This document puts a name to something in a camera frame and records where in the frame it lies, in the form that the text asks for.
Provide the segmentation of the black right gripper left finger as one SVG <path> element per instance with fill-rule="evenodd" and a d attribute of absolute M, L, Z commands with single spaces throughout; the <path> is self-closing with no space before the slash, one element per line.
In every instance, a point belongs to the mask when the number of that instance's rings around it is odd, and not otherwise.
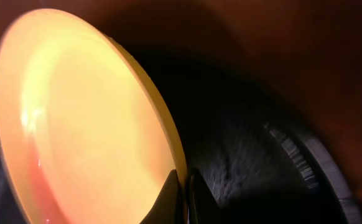
<path fill-rule="evenodd" d="M 184 224 L 183 193 L 175 169 L 170 171 L 154 205 L 141 224 Z"/>

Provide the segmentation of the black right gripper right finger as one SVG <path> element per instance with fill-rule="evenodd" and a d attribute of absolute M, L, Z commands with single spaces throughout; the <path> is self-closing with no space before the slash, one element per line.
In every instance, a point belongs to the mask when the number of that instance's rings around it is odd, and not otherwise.
<path fill-rule="evenodd" d="M 220 208 L 197 169 L 192 169 L 187 182 L 188 215 L 190 224 L 220 224 Z"/>

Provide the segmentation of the yellow plate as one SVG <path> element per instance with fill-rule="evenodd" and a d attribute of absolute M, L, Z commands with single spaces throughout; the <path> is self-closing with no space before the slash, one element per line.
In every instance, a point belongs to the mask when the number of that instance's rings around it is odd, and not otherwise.
<path fill-rule="evenodd" d="M 28 223 L 141 223 L 187 165 L 165 101 L 121 45 L 58 9 L 0 41 L 0 151 Z"/>

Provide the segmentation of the black round tray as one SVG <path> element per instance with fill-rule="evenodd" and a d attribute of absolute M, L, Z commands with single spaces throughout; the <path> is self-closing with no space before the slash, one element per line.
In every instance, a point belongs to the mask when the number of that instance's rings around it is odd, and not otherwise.
<path fill-rule="evenodd" d="M 362 223 L 343 174 L 322 142 L 227 63 L 133 49 L 177 128 L 187 165 L 203 176 L 221 223 Z M 28 223 L 0 151 L 0 223 Z"/>

